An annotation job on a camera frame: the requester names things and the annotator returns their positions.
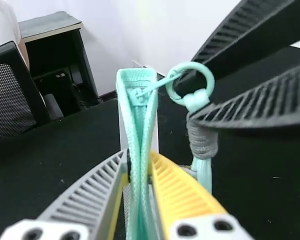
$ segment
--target mint green strap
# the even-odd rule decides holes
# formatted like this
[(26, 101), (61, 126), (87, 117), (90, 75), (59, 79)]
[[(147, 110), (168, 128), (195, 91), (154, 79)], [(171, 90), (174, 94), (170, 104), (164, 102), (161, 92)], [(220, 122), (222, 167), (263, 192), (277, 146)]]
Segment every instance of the mint green strap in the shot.
[[(173, 88), (173, 81), (165, 85), (169, 97), (177, 104), (185, 106), (190, 113), (193, 113), (200, 108), (207, 105), (210, 100), (209, 96), (212, 94), (215, 87), (215, 78), (212, 72), (205, 65), (198, 62), (184, 62), (172, 68), (167, 74), (167, 78), (174, 78), (180, 76), (185, 70), (197, 70), (205, 76), (207, 86), (206, 89), (199, 89), (194, 93), (189, 93), (183, 98), (180, 97)], [(212, 171), (211, 158), (198, 159), (193, 157), (191, 170), (197, 172), (198, 182), (204, 186), (210, 193), (212, 193)]]
[(158, 107), (158, 91), (154, 89), (139, 96), (142, 89), (156, 82), (157, 73), (150, 68), (120, 69), (116, 75), (118, 102), (131, 160), (127, 240), (157, 239), (149, 200), (148, 163)]

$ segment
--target office chair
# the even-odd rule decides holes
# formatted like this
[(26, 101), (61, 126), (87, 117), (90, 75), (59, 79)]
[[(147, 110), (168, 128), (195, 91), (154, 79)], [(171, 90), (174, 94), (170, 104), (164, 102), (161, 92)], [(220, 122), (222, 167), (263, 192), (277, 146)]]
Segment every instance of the office chair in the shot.
[(41, 97), (15, 43), (1, 45), (0, 141), (62, 117), (53, 95)]

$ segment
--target zipper slider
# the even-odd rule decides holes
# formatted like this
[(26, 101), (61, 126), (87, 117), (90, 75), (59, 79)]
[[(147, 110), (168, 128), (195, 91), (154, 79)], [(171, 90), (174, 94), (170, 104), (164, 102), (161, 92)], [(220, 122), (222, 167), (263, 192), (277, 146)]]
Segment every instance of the zipper slider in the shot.
[(148, 104), (149, 92), (142, 94), (143, 91), (140, 87), (126, 90), (133, 106), (146, 106)]

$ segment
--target black table surface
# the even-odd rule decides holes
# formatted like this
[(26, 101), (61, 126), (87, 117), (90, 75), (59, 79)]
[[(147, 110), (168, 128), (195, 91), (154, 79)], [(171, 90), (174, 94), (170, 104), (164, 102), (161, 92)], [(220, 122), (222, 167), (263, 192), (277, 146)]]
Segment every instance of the black table surface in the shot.
[[(300, 49), (285, 48), (218, 81), (213, 100), (228, 100), (298, 63)], [(192, 161), (186, 114), (160, 91), (159, 150), (178, 164)], [(0, 234), (19, 220), (35, 219), (119, 149), (116, 99), (0, 142)], [(255, 239), (300, 239), (300, 140), (221, 135), (212, 171), (213, 195)], [(115, 239), (124, 238), (121, 212)]]

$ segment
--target mint green ring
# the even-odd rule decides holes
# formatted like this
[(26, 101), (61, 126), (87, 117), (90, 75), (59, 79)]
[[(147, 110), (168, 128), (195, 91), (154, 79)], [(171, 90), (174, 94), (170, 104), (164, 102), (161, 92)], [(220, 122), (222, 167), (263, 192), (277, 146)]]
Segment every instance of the mint green ring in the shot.
[[(177, 66), (173, 67), (167, 74), (167, 78), (173, 78), (175, 75), (180, 74), (182, 71), (185, 70), (197, 70), (201, 74), (204, 75), (206, 79), (206, 89), (205, 92), (208, 97), (211, 96), (212, 92), (215, 89), (215, 77), (210, 71), (209, 68), (207, 68), (205, 65), (195, 62), (195, 61), (190, 61), (190, 62), (183, 62), (178, 64)], [(185, 101), (182, 97), (180, 97), (174, 90), (173, 88), (174, 81), (170, 81), (165, 85), (165, 89), (172, 101), (174, 101), (176, 104), (185, 106)]]

